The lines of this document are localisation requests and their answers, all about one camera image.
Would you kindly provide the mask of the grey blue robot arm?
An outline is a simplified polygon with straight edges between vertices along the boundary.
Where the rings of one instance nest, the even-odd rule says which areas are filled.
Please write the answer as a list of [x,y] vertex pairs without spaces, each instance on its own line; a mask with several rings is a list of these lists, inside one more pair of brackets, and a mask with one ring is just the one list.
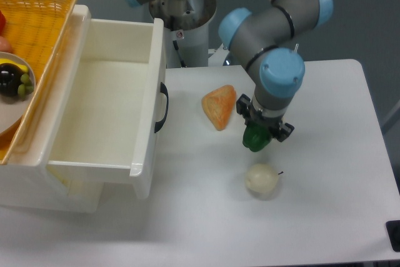
[[[204,54],[206,47],[190,46],[188,34],[206,30],[216,12],[216,0],[126,0],[130,6],[149,6],[152,17],[169,31],[171,57],[186,67],[189,58]],[[258,151],[272,139],[284,141],[293,126],[283,116],[302,84],[305,64],[296,50],[282,47],[296,35],[326,23],[333,13],[333,0],[270,0],[261,14],[246,8],[231,11],[220,23],[223,45],[237,59],[255,84],[254,95],[242,95],[236,111],[246,129],[243,145]]]

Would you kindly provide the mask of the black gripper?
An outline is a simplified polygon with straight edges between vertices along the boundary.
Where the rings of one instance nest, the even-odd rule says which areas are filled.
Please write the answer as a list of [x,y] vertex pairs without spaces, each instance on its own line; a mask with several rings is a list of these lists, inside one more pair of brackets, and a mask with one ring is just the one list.
[[250,99],[242,94],[236,101],[236,112],[244,118],[246,126],[256,125],[268,129],[279,142],[285,141],[294,131],[293,125],[283,122],[286,108],[268,109],[260,104],[256,96]]

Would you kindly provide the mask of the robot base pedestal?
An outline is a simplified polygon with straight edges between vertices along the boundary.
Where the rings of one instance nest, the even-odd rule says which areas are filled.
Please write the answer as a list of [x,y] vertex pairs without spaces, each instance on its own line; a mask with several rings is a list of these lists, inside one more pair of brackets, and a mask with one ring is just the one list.
[[153,0],[149,12],[164,22],[164,46],[168,68],[208,65],[209,24],[216,0]]

